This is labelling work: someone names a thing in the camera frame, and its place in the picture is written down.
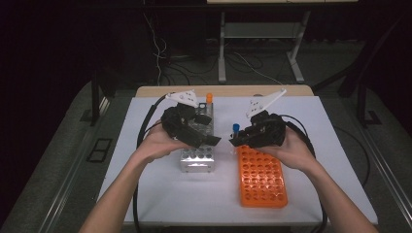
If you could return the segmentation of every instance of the orange test tube rack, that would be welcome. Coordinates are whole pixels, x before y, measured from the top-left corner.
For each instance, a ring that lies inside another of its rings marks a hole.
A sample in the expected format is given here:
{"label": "orange test tube rack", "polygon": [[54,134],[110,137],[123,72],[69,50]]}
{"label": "orange test tube rack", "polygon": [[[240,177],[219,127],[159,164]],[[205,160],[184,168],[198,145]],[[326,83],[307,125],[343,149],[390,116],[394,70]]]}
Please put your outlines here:
{"label": "orange test tube rack", "polygon": [[288,204],[281,162],[270,154],[240,146],[240,200],[244,207],[282,208]]}

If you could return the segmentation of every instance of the black cable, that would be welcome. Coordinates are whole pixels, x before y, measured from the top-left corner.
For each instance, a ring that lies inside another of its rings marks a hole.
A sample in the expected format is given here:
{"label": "black cable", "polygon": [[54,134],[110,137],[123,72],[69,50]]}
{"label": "black cable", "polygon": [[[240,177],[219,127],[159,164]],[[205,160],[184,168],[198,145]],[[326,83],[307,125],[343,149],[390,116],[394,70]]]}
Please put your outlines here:
{"label": "black cable", "polygon": [[[136,149],[139,148],[139,146],[142,144],[143,139],[145,138],[146,135],[146,128],[148,127],[149,121],[151,120],[153,114],[155,113],[155,109],[157,108],[158,104],[160,104],[161,101],[163,101],[166,98],[166,95],[161,96],[151,107],[149,108],[148,113],[146,114],[145,119],[143,120],[142,126],[139,131],[139,135],[137,137],[137,142],[136,142]],[[133,193],[133,221],[134,221],[134,227],[136,228],[136,232],[140,233],[140,225],[139,225],[139,217],[137,214],[137,194],[139,192],[139,183],[136,184],[136,188]]]}
{"label": "black cable", "polygon": [[279,80],[279,76],[281,75],[281,73],[282,73],[282,71],[283,71],[283,69],[284,69],[284,67],[285,67],[285,63],[286,63],[287,60],[288,60],[288,56],[285,55],[285,58],[284,58],[284,60],[282,61],[281,68],[279,69],[278,73],[277,73],[276,76],[275,76],[275,80]]}
{"label": "black cable", "polygon": [[170,78],[169,78],[169,76],[166,75],[166,74],[161,74],[161,76],[163,76],[164,78],[166,78],[166,80],[167,80],[167,85],[170,85]]}
{"label": "black cable", "polygon": [[361,186],[365,187],[367,184],[367,181],[369,180],[369,175],[370,175],[370,159],[369,159],[369,154],[366,151],[366,148],[361,144],[361,141],[359,141],[354,135],[352,135],[348,131],[338,126],[335,126],[335,125],[333,125],[333,128],[340,130],[341,132],[347,134],[349,137],[354,139],[358,143],[358,145],[361,147],[361,149],[363,150],[364,157],[366,158],[366,175],[365,175],[363,182],[361,183]]}
{"label": "black cable", "polygon": [[210,67],[209,69],[207,69],[207,70],[205,70],[205,71],[198,71],[198,72],[191,71],[190,69],[186,68],[186,67],[183,66],[183,65],[179,65],[179,64],[177,64],[176,62],[175,62],[175,63],[172,63],[171,65],[178,66],[178,67],[180,67],[180,68],[188,71],[189,73],[192,73],[192,74],[195,74],[195,75],[203,75],[203,74],[206,74],[206,73],[211,72],[211,71],[213,70],[213,68],[215,68],[217,62],[218,62],[218,58],[216,57],[216,59],[213,61],[212,67]]}
{"label": "black cable", "polygon": [[289,115],[279,115],[279,117],[289,117],[289,118],[294,119],[294,120],[295,120],[297,123],[299,123],[300,126],[302,127],[303,132],[305,132],[305,136],[306,136],[307,138],[309,138],[309,135],[308,135],[308,132],[306,131],[305,126],[303,126],[302,122],[300,122],[297,118],[295,118],[295,117],[293,117],[293,116],[289,116]]}
{"label": "black cable", "polygon": [[234,61],[230,56],[225,55],[225,56],[224,56],[224,61],[225,61],[233,70],[235,70],[235,71],[238,71],[238,72],[241,72],[241,73],[245,73],[245,74],[249,74],[249,73],[253,73],[253,72],[254,72],[254,71],[251,69],[251,67],[248,67],[248,68],[249,68],[248,71],[242,71],[242,70],[239,70],[238,68],[236,68],[236,67],[232,64],[232,62],[236,62],[236,61]]}
{"label": "black cable", "polygon": [[164,73],[162,75],[167,79],[167,82],[169,83],[169,85],[171,84],[176,85],[175,79],[173,79],[173,77],[171,77],[170,75],[164,74]]}
{"label": "black cable", "polygon": [[185,72],[171,66],[167,66],[167,68],[180,72],[185,77],[186,81],[188,81],[188,85],[190,85],[189,77],[187,74],[185,74]]}
{"label": "black cable", "polygon": [[154,123],[151,127],[149,127],[148,129],[146,129],[145,135],[146,135],[151,129],[153,129],[155,126],[157,126],[158,124],[161,124],[161,121],[159,121],[158,123]]}
{"label": "black cable", "polygon": [[201,76],[190,76],[191,78],[199,78],[200,80],[202,80],[206,85],[208,85],[208,83],[205,81],[205,79],[203,79]]}
{"label": "black cable", "polygon": [[[306,131],[305,126],[302,124],[302,122],[300,122],[297,118],[293,117],[293,116],[289,116],[289,115],[279,115],[279,117],[289,117],[294,119],[297,123],[300,124],[300,126],[302,127],[303,131],[300,130],[296,125],[294,125],[291,122],[286,122],[286,125],[291,128],[292,130],[294,130],[297,134],[299,134],[301,136],[301,139],[303,140],[303,142],[306,144],[306,146],[308,147],[308,149],[312,152],[312,155],[316,158],[316,154],[315,154],[315,149],[312,145],[312,143],[310,142],[308,133]],[[322,205],[322,202],[319,201],[321,204],[321,210],[322,210],[322,223],[319,226],[316,226],[311,233],[322,233],[324,232],[326,225],[327,225],[327,213],[325,211],[324,206]]]}
{"label": "black cable", "polygon": [[169,61],[174,62],[187,62],[187,61],[196,61],[198,58],[191,55],[171,55]]}
{"label": "black cable", "polygon": [[[236,53],[234,53],[234,54],[236,55],[236,57],[242,57],[240,54],[236,54]],[[263,67],[263,62],[261,61],[261,59],[258,58],[258,57],[255,56],[255,55],[253,55],[253,57],[259,62],[259,65],[258,65],[258,66],[252,65],[251,62],[249,62],[249,61],[245,63],[245,60],[243,60],[243,59],[242,59],[241,61],[237,61],[237,60],[231,58],[229,55],[225,55],[225,56],[224,56],[225,60],[228,61],[227,63],[228,63],[234,70],[239,71],[239,72],[242,72],[242,73],[252,73],[252,72],[254,72],[254,70],[260,69],[261,67]],[[238,64],[239,66],[247,67],[250,71],[241,71],[241,70],[239,70],[238,68],[234,67],[234,65],[233,65],[231,62],[234,62],[234,63]]]}

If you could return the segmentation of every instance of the table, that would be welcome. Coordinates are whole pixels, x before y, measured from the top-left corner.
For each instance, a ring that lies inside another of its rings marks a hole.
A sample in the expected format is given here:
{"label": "table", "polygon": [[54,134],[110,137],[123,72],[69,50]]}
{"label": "table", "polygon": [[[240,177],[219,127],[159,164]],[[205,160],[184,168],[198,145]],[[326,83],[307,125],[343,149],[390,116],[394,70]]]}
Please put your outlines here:
{"label": "table", "polygon": [[[330,3],[358,2],[358,0],[208,0],[208,4],[269,4],[269,3]],[[225,22],[224,12],[221,16],[221,35],[219,51],[219,83],[226,82],[224,62],[225,38],[293,38],[293,48],[287,52],[294,77],[298,83],[303,83],[303,75],[296,61],[297,52],[303,40],[310,11],[303,14],[300,22]]]}
{"label": "table", "polygon": [[[268,108],[269,113],[298,118],[305,125],[319,161],[330,175],[373,223],[377,216],[370,205],[354,170],[327,118],[319,97],[305,85],[246,86],[161,86],[141,87],[124,120],[100,196],[114,180],[128,156],[135,150],[137,132],[149,107],[158,96],[194,89],[199,101],[207,92],[214,93],[215,135],[222,137],[215,147],[216,169],[213,173],[182,173],[180,152],[149,164],[139,182],[137,208],[143,226],[164,225],[313,225],[321,222],[321,208],[314,187],[299,171],[283,166],[289,204],[282,209],[243,208],[239,200],[237,158],[228,137],[231,125],[250,125],[245,115],[254,94],[268,94],[285,88],[288,95]],[[161,102],[149,123],[162,115],[163,109],[175,106]],[[133,221],[131,206],[125,223]]]}

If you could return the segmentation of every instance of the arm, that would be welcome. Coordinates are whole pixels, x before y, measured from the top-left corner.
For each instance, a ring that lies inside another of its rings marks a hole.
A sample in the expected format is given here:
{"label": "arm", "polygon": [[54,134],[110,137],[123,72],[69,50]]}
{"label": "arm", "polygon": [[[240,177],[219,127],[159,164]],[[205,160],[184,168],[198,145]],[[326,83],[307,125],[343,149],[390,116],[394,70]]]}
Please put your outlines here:
{"label": "arm", "polygon": [[181,148],[189,146],[169,138],[161,124],[155,126],[91,210],[80,232],[120,232],[134,189],[146,165]]}
{"label": "arm", "polygon": [[377,232],[293,130],[287,128],[286,139],[281,147],[259,150],[272,154],[286,166],[300,170],[309,178],[336,232]]}

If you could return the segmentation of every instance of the dark background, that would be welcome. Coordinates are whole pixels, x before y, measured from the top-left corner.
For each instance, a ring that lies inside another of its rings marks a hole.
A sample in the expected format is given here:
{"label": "dark background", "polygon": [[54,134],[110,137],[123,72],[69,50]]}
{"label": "dark background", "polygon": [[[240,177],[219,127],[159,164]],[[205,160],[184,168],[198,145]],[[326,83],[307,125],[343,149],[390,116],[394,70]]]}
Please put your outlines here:
{"label": "dark background", "polygon": [[[378,38],[389,27],[378,19],[396,18],[398,13],[388,12],[402,6],[400,1],[379,1],[390,6],[386,8],[373,7],[378,1],[360,2],[373,4],[314,9],[305,40],[376,41],[371,38]],[[219,35],[220,15],[216,12],[158,12],[157,16],[157,33],[172,48],[199,59],[204,55],[204,40]],[[270,14],[228,15],[233,20],[239,17],[267,20]],[[406,89],[412,80],[408,69],[412,58],[410,22],[411,16],[402,19],[367,73],[374,78],[370,86],[409,132],[412,116],[405,106],[412,106]],[[73,0],[1,1],[0,32],[2,224],[91,74],[97,74],[104,94],[111,96],[117,88],[155,84],[156,69],[151,33],[139,11],[79,9]]]}

